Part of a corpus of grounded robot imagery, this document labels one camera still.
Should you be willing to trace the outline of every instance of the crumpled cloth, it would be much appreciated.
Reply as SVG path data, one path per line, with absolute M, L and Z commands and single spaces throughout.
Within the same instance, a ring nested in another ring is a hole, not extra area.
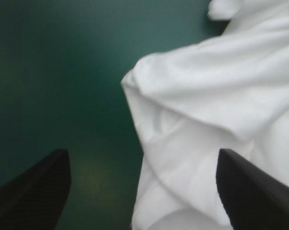
M 231 230 L 219 149 L 289 186 L 289 0 L 213 0 L 225 32 L 140 59 L 122 86 L 144 159 L 133 230 Z

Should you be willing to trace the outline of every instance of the dark teal surface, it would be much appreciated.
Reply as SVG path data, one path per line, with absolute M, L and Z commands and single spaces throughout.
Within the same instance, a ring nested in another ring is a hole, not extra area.
M 142 151 L 120 81 L 142 56 L 219 35 L 207 0 L 0 0 L 0 185 L 56 148 L 57 230 L 127 230 Z

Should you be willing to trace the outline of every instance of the fabric fold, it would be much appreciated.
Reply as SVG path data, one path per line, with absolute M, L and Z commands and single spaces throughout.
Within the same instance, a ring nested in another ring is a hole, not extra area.
M 143 57 L 122 80 L 146 168 L 134 230 L 186 207 L 231 229 L 215 181 L 221 148 L 289 186 L 281 157 L 289 150 L 289 0 L 228 3 L 233 19 L 221 36 Z

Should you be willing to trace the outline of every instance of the white fabric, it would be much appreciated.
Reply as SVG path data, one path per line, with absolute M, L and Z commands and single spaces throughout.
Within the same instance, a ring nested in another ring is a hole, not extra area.
M 122 80 L 144 150 L 134 230 L 232 229 L 215 182 L 220 148 L 289 186 L 289 0 L 213 0 L 210 17 L 233 19 Z

